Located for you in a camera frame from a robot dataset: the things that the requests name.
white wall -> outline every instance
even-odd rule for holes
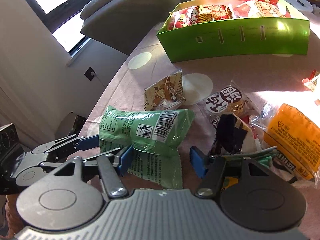
[[[127,56],[93,41],[66,67],[70,55],[25,0],[0,0],[0,5],[0,74],[11,89],[53,133],[71,111],[87,117],[104,87],[84,72],[91,66],[107,85]]]

white polka dot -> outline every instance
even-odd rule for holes
[[[208,97],[213,89],[212,80],[199,73],[187,74],[182,77],[183,96],[185,105],[190,106]]]
[[[278,56],[278,57],[292,57],[293,54],[273,54],[274,56]]]
[[[161,29],[161,27],[163,26],[164,22],[160,22],[155,26],[155,30],[159,31]]]
[[[88,130],[87,130],[87,136],[92,136],[92,135],[96,135],[99,133],[99,125],[101,123],[101,119],[102,119],[103,115],[102,116],[99,116],[97,117],[96,119],[94,119]]]
[[[150,52],[142,52],[136,56],[134,56],[132,59],[130,59],[128,63],[128,68],[130,69],[137,69],[144,66],[148,61],[151,59],[152,54]]]

metal screw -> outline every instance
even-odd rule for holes
[[[121,188],[115,188],[113,190],[110,191],[111,195],[113,196],[120,196],[120,195],[124,195],[127,193],[127,190],[123,187]]]
[[[213,192],[210,188],[201,188],[198,190],[199,196],[211,196],[213,195]]]

sofa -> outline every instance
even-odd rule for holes
[[[188,0],[92,0],[82,10],[81,33],[130,55],[153,26]]]

gray gripper base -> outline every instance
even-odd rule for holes
[[[24,228],[18,240],[307,240],[297,228],[259,233],[236,225],[212,200],[196,198],[188,189],[136,190],[112,200],[91,224],[68,232]]]

